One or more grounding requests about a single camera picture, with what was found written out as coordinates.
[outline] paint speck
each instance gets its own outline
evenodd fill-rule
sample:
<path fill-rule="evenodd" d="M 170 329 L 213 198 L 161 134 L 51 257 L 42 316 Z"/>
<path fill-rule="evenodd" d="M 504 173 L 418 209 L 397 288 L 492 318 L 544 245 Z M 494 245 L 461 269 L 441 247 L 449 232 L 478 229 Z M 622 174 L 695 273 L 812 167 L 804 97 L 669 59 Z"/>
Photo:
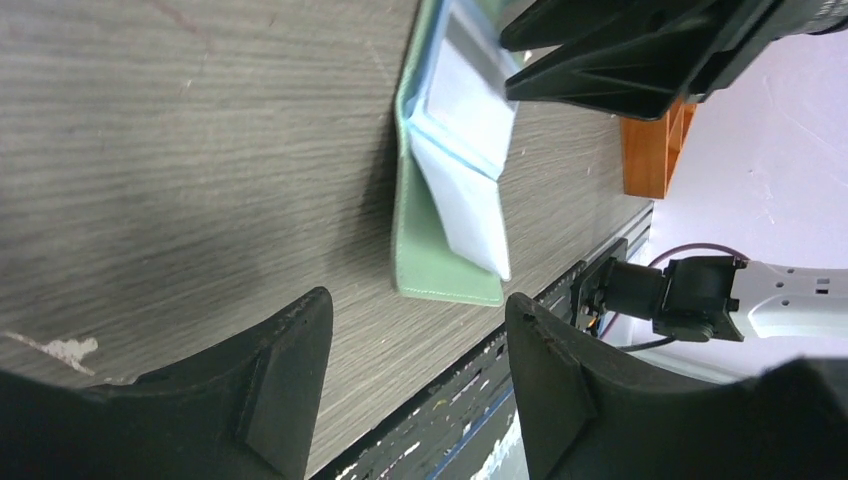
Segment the paint speck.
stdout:
<path fill-rule="evenodd" d="M 342 479 L 345 475 L 347 475 L 348 473 L 350 473 L 350 471 L 351 471 L 351 470 L 353 470 L 354 468 L 356 468 L 356 464 L 355 464 L 355 463 L 354 463 L 353 465 L 351 465 L 351 466 L 349 466 L 349 467 L 345 468 L 344 470 L 342 470 L 342 473 L 340 473 L 340 474 L 336 477 L 336 480 L 341 480 L 341 479 Z"/>
<path fill-rule="evenodd" d="M 415 442 L 415 445 L 407 448 L 406 451 L 403 452 L 403 456 L 405 457 L 405 456 L 409 455 L 410 453 L 414 452 L 415 449 L 418 448 L 419 445 L 421 445 L 421 442 Z"/>
<path fill-rule="evenodd" d="M 53 340 L 46 345 L 42 345 L 19 333 L 3 332 L 3 335 L 7 338 L 11 338 L 12 340 L 17 340 L 24 345 L 28 345 L 42 353 L 46 353 L 80 373 L 94 376 L 93 370 L 88 367 L 84 367 L 80 363 L 86 355 L 97 350 L 97 339 L 94 337 L 86 338 L 82 342 L 73 338 L 70 340 Z"/>

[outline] black cable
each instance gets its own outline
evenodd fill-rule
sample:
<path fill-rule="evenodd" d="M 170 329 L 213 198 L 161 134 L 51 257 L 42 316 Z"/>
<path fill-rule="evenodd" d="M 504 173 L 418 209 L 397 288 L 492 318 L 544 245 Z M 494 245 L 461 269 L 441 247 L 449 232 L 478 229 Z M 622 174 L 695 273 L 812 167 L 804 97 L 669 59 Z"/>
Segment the black cable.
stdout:
<path fill-rule="evenodd" d="M 637 343 L 636 345 L 628 345 L 626 347 L 618 347 L 624 353 L 632 353 L 632 352 L 641 352 L 642 350 L 648 350 L 649 348 L 661 347 L 663 345 L 668 345 L 671 342 L 674 342 L 676 339 L 674 337 L 665 337 L 659 340 L 654 340 L 652 342 L 645 343 Z"/>

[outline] cable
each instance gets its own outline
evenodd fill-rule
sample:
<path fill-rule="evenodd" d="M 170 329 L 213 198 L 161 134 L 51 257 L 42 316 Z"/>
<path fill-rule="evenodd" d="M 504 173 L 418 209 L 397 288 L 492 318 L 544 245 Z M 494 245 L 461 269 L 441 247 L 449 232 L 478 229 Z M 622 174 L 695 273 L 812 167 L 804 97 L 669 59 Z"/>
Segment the cable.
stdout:
<path fill-rule="evenodd" d="M 665 252 L 661 253 L 657 258 L 651 260 L 651 263 L 649 263 L 648 266 L 652 268 L 656 267 L 663 261 L 668 260 L 669 258 L 673 257 L 674 255 L 677 255 L 678 253 L 688 252 L 690 250 L 713 250 L 716 252 L 722 252 L 728 255 L 733 255 L 734 257 L 741 258 L 742 260 L 750 260 L 747 255 L 740 252 L 739 250 L 730 248 L 725 245 L 720 245 L 718 243 L 687 243 L 685 245 L 680 245 L 679 247 L 674 247 L 671 250 L 666 250 Z M 610 318 L 609 324 L 607 324 L 606 328 L 604 328 L 604 331 L 601 332 L 601 336 L 599 337 L 601 340 L 603 340 L 603 338 L 607 336 L 607 334 L 612 329 L 612 326 L 615 325 L 615 322 L 618 320 L 619 316 L 621 316 L 621 314 L 616 312 L 616 314 L 613 315 L 612 318 Z"/>
<path fill-rule="evenodd" d="M 636 345 L 618 347 L 618 349 L 624 353 L 641 352 L 642 350 L 647 350 L 649 348 L 656 348 L 661 347 L 663 345 L 668 345 L 669 343 L 672 343 L 675 340 L 676 339 L 674 337 L 663 337 L 659 340 L 654 340 L 652 342 L 637 343 Z"/>

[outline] white paper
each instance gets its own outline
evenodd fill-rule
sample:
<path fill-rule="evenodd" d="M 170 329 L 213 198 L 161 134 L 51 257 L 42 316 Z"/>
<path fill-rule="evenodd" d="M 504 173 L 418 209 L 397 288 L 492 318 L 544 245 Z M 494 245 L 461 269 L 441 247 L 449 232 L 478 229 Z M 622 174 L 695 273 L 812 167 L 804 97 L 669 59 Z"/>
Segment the white paper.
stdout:
<path fill-rule="evenodd" d="M 427 180 L 451 250 L 479 267 L 511 277 L 498 182 L 446 158 L 419 135 L 412 151 Z"/>

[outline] white stain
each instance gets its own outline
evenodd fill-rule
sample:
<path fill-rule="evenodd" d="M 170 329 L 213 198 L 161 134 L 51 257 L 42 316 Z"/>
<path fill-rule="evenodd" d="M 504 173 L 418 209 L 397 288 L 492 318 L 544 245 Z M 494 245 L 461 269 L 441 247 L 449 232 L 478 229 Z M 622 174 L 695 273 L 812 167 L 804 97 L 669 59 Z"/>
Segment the white stain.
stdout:
<path fill-rule="evenodd" d="M 518 421 L 518 411 L 516 411 L 514 415 L 514 417 L 510 415 L 510 417 L 514 418 L 514 420 L 510 424 L 509 430 L 507 430 L 504 438 L 495 441 L 492 453 L 490 453 L 489 457 L 486 458 L 486 461 L 483 462 L 483 468 L 472 475 L 470 480 L 486 480 L 491 478 L 492 474 L 509 455 L 509 452 L 518 444 L 518 442 L 521 442 L 521 424 Z"/>
<path fill-rule="evenodd" d="M 336 476 L 336 480 L 341 480 L 345 475 L 350 473 L 350 471 L 353 470 L 354 468 L 356 468 L 355 463 L 353 465 L 345 468 L 344 470 L 342 470 L 342 473 L 340 473 L 338 476 Z"/>
<path fill-rule="evenodd" d="M 418 446 L 419 446 L 419 445 L 421 445 L 421 442 L 415 442 L 415 445 L 413 445 L 413 446 L 411 446 L 411 447 L 407 448 L 407 449 L 406 449 L 406 451 L 405 451 L 405 452 L 403 452 L 403 456 L 404 456 L 404 457 L 406 457 L 406 456 L 408 456 L 410 453 L 414 452 L 414 451 L 415 451 L 415 449 L 416 449 L 416 448 L 418 448 Z"/>
<path fill-rule="evenodd" d="M 80 373 L 94 376 L 93 370 L 80 363 L 86 355 L 97 350 L 97 339 L 94 337 L 86 338 L 82 342 L 73 338 L 70 340 L 53 340 L 46 345 L 42 345 L 27 336 L 15 332 L 3 332 L 3 336 L 17 340 L 39 352 L 46 353 Z"/>

